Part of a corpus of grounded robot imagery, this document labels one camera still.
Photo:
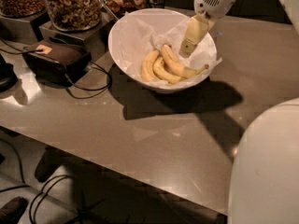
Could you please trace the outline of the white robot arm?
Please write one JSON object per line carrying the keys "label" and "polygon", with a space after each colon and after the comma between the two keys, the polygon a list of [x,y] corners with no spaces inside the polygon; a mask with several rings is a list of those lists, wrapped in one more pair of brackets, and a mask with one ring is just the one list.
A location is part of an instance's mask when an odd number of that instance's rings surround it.
{"label": "white robot arm", "polygon": [[[180,51],[192,54],[235,0],[194,0]],[[299,99],[264,111],[235,154],[227,224],[299,224]]]}

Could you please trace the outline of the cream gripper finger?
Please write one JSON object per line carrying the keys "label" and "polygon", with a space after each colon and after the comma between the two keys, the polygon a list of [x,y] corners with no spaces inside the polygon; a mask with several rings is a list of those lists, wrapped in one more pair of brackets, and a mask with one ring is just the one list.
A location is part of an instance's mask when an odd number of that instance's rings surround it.
{"label": "cream gripper finger", "polygon": [[182,23],[182,34],[179,54],[183,57],[191,56],[197,46],[203,41],[205,36],[214,25],[206,12],[198,13]]}

